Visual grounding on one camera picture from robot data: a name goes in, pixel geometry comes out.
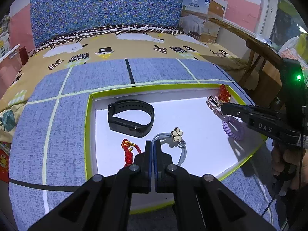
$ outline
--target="pink wall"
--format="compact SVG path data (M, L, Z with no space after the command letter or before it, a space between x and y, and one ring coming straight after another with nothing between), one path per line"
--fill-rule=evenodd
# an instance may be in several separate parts
M254 32L261 15L261 6L246 0L225 0L228 2L225 19Z
M10 20L10 47L20 44L26 47L27 52L35 49L30 19L30 5L28 4Z

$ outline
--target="window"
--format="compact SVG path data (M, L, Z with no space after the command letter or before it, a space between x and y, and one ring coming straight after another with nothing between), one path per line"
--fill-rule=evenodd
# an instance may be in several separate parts
M307 32L308 29L293 4L289 0L279 0L274 28L270 36L276 51L279 51L291 38Z

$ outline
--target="red package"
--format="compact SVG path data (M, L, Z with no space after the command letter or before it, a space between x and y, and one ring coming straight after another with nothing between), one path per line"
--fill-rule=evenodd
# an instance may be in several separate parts
M9 156L0 148L0 180L9 183Z

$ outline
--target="purple spiral hair tie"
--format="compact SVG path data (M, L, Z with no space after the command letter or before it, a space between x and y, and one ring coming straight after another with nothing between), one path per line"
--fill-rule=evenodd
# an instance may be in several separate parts
M238 131L236 133L232 132L228 124L229 122L237 128ZM244 138L244 127L235 117L224 116L224 120L222 121L222 127L224 128L224 131L227 133L227 135L234 140L242 140Z

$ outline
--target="watch face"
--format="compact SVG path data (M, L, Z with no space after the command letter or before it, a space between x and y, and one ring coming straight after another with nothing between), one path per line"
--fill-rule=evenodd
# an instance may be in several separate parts
M135 137L141 136L141 133L139 129L137 128L132 128L132 127L124 126L121 124L116 124L116 123L110 123L109 126L111 130L119 132L119 133L123 133L129 136L135 136Z

